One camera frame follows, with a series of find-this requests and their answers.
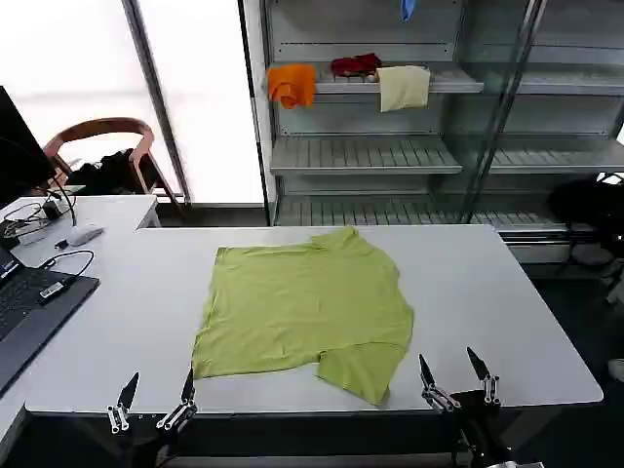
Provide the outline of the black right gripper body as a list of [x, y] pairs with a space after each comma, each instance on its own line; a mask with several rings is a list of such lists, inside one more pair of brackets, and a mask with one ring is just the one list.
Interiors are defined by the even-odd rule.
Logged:
[[459, 427], [471, 449], [476, 451], [506, 451], [507, 446], [498, 431], [500, 406], [485, 401], [483, 390], [451, 394], [459, 403], [453, 411]]

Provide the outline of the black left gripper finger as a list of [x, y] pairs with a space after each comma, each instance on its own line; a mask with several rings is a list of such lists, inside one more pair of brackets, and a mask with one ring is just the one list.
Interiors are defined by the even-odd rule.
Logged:
[[156, 429], [180, 431], [196, 413], [194, 395], [194, 371], [190, 368], [180, 394], [179, 404], [156, 423]]
[[128, 413], [136, 394], [138, 380], [139, 372], [137, 371], [122, 388], [117, 403], [106, 408], [112, 433], [126, 432], [130, 428]]

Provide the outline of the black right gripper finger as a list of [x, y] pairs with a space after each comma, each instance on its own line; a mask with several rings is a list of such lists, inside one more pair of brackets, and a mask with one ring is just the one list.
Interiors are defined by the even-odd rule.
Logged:
[[433, 374], [422, 354], [418, 355], [420, 366], [420, 378], [422, 381], [421, 396], [431, 409], [439, 412], [455, 412], [461, 408], [461, 404], [448, 392], [439, 387]]
[[500, 377], [489, 371], [486, 362], [471, 347], [467, 347], [466, 351], [481, 384], [479, 389], [472, 392], [472, 396], [480, 399], [487, 407], [499, 407], [501, 405], [498, 394]]

